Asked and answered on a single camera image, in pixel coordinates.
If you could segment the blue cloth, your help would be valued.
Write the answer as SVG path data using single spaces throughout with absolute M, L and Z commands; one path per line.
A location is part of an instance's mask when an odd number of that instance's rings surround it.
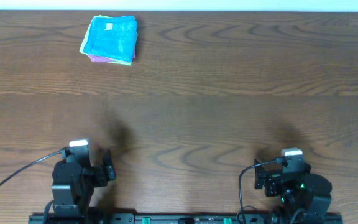
M 134 16 L 94 16 L 79 52 L 92 62 L 131 65 L 136 58 L 137 21 Z

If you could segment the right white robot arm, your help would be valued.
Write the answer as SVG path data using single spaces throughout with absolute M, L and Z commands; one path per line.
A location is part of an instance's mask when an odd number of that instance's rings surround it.
M 281 207 L 262 216 L 264 223 L 342 223 L 340 216 L 328 213 L 333 189 L 330 181 L 312 174 L 311 166 L 300 157 L 278 157 L 273 162 L 282 168 L 265 170 L 263 162 L 254 161 L 254 187 L 264 189 L 267 197 L 279 196 L 282 202 Z

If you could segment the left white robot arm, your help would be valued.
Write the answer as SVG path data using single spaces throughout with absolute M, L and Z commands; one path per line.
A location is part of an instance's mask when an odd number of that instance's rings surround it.
M 45 207 L 42 223 L 92 223 L 102 219 L 90 211 L 95 188 L 116 180 L 111 151 L 105 150 L 102 163 L 91 165 L 89 149 L 67 147 L 52 172 L 53 200 Z

